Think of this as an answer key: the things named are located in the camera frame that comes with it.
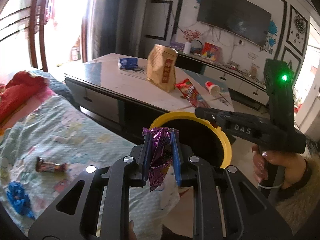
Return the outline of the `person's left hand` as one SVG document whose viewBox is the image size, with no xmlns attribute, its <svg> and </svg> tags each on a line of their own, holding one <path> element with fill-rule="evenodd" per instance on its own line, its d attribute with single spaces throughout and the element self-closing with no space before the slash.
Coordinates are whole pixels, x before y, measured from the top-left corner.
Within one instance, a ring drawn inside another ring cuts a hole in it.
<svg viewBox="0 0 320 240">
<path fill-rule="evenodd" d="M 134 228 L 134 221 L 129 222 L 129 240 L 137 240 L 137 236 L 133 230 Z"/>
</svg>

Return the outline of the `fur sleeved right forearm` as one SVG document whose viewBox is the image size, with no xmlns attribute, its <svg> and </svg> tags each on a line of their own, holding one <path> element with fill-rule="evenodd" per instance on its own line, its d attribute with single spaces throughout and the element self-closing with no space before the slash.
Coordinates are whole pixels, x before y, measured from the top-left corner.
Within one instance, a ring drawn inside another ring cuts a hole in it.
<svg viewBox="0 0 320 240">
<path fill-rule="evenodd" d="M 319 157 L 306 159 L 306 164 L 303 187 L 280 190 L 282 200 L 276 205 L 276 210 L 290 226 L 293 234 L 307 223 L 319 203 Z"/>
</svg>

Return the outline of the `person's right hand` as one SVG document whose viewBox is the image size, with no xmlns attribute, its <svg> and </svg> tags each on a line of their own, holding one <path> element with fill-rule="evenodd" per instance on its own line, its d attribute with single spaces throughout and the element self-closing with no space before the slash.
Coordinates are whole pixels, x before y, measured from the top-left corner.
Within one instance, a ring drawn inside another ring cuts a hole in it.
<svg viewBox="0 0 320 240">
<path fill-rule="evenodd" d="M 284 182 L 282 189 L 287 189 L 299 182 L 306 170 L 306 162 L 298 153 L 281 151 L 263 151 L 260 153 L 258 145 L 252 146 L 253 171 L 256 182 L 268 179 L 267 165 L 272 164 L 284 168 Z"/>
</svg>

